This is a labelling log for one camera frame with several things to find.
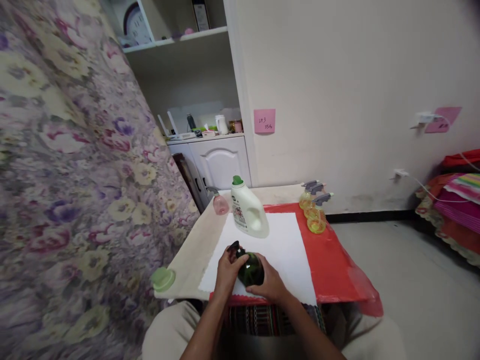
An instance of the green bottle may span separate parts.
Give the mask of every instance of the green bottle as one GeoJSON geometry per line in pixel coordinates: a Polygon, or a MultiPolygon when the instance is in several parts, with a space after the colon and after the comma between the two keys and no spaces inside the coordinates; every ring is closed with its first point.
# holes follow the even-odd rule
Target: green bottle
{"type": "Polygon", "coordinates": [[[238,241],[235,241],[232,245],[230,245],[228,251],[230,250],[235,250],[235,256],[237,259],[245,254],[248,255],[248,260],[238,271],[238,279],[241,281],[241,283],[245,285],[245,287],[262,285],[264,283],[265,275],[264,267],[255,253],[246,252],[245,249],[240,247],[240,243],[238,241]]]}

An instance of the pink spray bottle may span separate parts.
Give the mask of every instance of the pink spray bottle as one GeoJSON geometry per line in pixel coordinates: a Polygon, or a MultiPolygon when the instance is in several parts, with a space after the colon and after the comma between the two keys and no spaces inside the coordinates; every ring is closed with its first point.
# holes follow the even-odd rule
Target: pink spray bottle
{"type": "Polygon", "coordinates": [[[228,213],[230,210],[229,203],[219,194],[219,190],[214,186],[207,186],[206,189],[213,193],[213,209],[215,210],[215,214],[223,215],[228,213]]]}

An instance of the white paper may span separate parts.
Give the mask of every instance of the white paper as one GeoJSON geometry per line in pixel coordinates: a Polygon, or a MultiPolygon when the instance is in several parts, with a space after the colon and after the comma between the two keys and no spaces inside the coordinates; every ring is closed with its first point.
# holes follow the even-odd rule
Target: white paper
{"type": "MultiPolygon", "coordinates": [[[[238,230],[233,214],[228,214],[220,239],[198,288],[209,293],[214,291],[219,259],[225,248],[238,240],[246,251],[265,256],[278,271],[286,288],[300,302],[316,305],[310,265],[295,213],[267,213],[266,218],[270,234],[268,237],[260,239],[238,230]]],[[[238,278],[233,288],[233,294],[259,297],[248,293],[238,278]]]]}

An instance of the charging cable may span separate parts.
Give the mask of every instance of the charging cable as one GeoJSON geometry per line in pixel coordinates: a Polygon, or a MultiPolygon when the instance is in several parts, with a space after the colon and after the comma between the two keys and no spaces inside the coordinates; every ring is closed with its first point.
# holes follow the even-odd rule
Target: charging cable
{"type": "MultiPolygon", "coordinates": [[[[443,119],[446,121],[446,123],[448,124],[448,129],[450,129],[452,127],[452,123],[450,122],[450,120],[448,120],[445,116],[443,115],[438,115],[438,114],[425,114],[424,116],[426,116],[427,118],[429,118],[429,121],[425,121],[425,122],[422,122],[422,124],[426,124],[427,122],[432,122],[433,120],[435,119],[443,119]]],[[[480,172],[480,168],[476,167],[475,165],[473,165],[464,155],[463,152],[460,152],[459,153],[460,156],[462,157],[463,160],[465,160],[472,168],[474,168],[475,170],[479,171],[480,172]]],[[[434,198],[435,200],[437,201],[440,201],[440,202],[443,202],[443,203],[469,203],[470,200],[464,200],[464,201],[456,201],[456,200],[441,200],[439,199],[438,197],[436,197],[435,195],[433,195],[423,184],[420,180],[418,180],[416,177],[410,175],[407,171],[405,171],[404,169],[395,169],[394,170],[395,172],[395,176],[398,176],[398,177],[409,177],[409,178],[412,178],[413,180],[415,180],[432,198],[434,198]]]]}
{"type": "Polygon", "coordinates": [[[428,193],[430,194],[430,196],[432,198],[434,198],[435,200],[437,201],[440,201],[440,202],[443,202],[443,203],[468,203],[470,202],[470,200],[464,200],[464,201],[457,201],[457,200],[441,200],[439,199],[438,197],[436,197],[435,195],[433,195],[423,184],[420,180],[418,180],[416,177],[410,175],[407,171],[403,170],[403,169],[395,169],[394,170],[395,172],[395,175],[400,177],[400,178],[403,178],[403,177],[409,177],[409,178],[412,178],[413,180],[415,180],[417,183],[420,184],[420,186],[428,193]]]}

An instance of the wall outlet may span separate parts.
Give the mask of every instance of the wall outlet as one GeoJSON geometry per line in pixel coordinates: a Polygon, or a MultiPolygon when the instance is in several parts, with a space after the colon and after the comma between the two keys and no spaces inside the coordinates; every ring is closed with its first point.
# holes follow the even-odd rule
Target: wall outlet
{"type": "Polygon", "coordinates": [[[435,114],[431,111],[422,111],[415,114],[417,124],[430,124],[435,120],[435,114]]]}
{"type": "Polygon", "coordinates": [[[404,178],[406,176],[409,176],[409,173],[405,169],[393,169],[393,173],[395,174],[396,177],[399,177],[399,178],[404,178]]]}

